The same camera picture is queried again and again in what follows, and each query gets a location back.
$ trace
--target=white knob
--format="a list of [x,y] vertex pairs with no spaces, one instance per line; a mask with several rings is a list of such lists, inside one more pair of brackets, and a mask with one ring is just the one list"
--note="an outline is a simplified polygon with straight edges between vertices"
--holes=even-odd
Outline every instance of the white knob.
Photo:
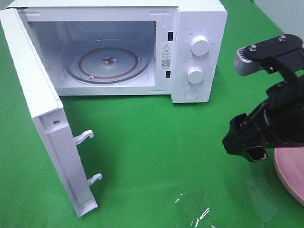
[[191,51],[196,56],[202,56],[209,51],[209,42],[204,36],[197,36],[191,41]]
[[204,79],[204,71],[200,67],[192,67],[188,70],[188,81],[192,84],[198,84]]

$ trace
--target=pink plate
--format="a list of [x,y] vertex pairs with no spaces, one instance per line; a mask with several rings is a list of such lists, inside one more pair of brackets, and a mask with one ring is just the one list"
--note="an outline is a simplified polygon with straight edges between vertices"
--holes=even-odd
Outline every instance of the pink plate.
[[280,181],[304,206],[304,147],[275,149],[274,163]]

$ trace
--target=black robotic arm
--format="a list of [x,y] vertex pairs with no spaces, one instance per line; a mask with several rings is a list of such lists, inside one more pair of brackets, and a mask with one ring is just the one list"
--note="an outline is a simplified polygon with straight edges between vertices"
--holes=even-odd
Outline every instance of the black robotic arm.
[[267,158],[265,148],[304,146],[303,41],[291,34],[268,39],[237,51],[236,71],[247,76],[261,69],[279,72],[284,81],[267,89],[268,98],[249,115],[230,121],[223,139],[228,154],[242,155],[251,162]]

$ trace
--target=screw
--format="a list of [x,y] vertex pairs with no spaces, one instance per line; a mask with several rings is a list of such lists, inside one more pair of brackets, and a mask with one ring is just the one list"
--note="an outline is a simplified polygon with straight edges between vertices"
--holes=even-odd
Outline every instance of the screw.
[[272,73],[274,72],[274,69],[270,66],[270,67],[268,68],[268,72],[272,74]]
[[285,42],[286,41],[286,36],[285,35],[280,35],[279,39],[280,42]]
[[244,127],[246,124],[248,123],[248,121],[244,121],[244,122],[241,122],[241,127]]
[[252,51],[252,52],[256,52],[257,51],[257,46],[255,45],[255,44],[252,44],[252,45],[250,45],[250,47],[249,47],[249,51]]
[[59,125],[60,124],[60,121],[59,120],[55,120],[54,122],[53,122],[53,125]]

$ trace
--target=microwave oven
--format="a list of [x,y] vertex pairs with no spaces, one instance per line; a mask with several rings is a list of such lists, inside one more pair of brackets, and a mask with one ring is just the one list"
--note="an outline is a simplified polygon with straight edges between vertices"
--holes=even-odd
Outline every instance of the microwave oven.
[[0,20],[37,131],[78,216],[97,207],[59,95],[209,99],[227,12],[218,0],[16,0]]

